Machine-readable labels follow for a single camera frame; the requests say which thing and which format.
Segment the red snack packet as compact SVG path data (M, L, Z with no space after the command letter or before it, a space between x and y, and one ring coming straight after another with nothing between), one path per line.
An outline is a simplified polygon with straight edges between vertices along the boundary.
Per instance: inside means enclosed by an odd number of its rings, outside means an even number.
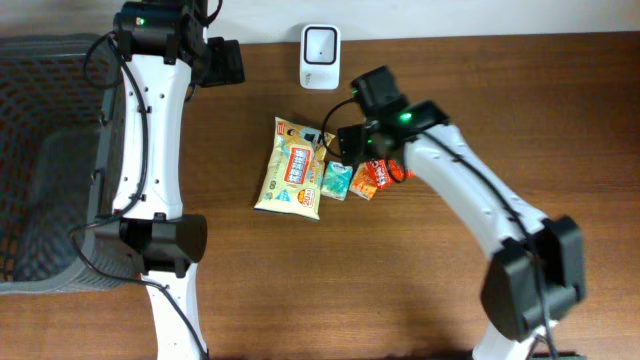
M393 184L411 179L415 174L395 160L374 160L366 163L378 190L383 190Z

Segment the orange tissue pack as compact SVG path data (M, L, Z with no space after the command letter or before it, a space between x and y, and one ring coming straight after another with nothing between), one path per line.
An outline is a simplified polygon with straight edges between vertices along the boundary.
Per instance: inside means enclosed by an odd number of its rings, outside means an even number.
M361 163L355 171L349 190L365 200L371 200L376 193L376 181L365 163Z

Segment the teal tissue pack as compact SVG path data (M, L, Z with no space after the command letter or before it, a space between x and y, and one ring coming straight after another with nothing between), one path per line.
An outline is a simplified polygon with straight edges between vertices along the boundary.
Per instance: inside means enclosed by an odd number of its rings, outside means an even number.
M324 174L321 194L323 196L344 201L350 187L353 168L339 162L330 161Z

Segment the yellow wet wipes pack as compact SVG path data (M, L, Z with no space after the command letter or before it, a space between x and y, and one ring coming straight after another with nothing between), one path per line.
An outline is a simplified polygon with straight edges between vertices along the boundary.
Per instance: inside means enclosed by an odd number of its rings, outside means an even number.
M254 209L319 220L325 146L335 136L280 117L274 125L273 149Z

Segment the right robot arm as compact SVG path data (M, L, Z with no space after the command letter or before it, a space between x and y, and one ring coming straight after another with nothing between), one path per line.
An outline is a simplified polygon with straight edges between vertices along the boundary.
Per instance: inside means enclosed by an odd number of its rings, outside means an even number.
M339 129L342 163L398 162L447 203L489 262L481 290L488 328L470 358L533 359L540 344L548 358L560 358L552 329L586 297L580 227L514 193L434 101L410 103L388 67L355 78L351 88L364 121Z

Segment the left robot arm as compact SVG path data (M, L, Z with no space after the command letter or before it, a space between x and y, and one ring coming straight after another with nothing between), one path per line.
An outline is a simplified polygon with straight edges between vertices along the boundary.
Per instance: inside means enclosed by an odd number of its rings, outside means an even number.
M148 291L160 359L206 359L199 324L196 273L207 221L186 215L179 185L183 107L199 88L245 80L239 44L207 37L218 17L207 2L129 1L102 36L125 90L122 166L109 216L86 230L113 246L128 268L98 275Z

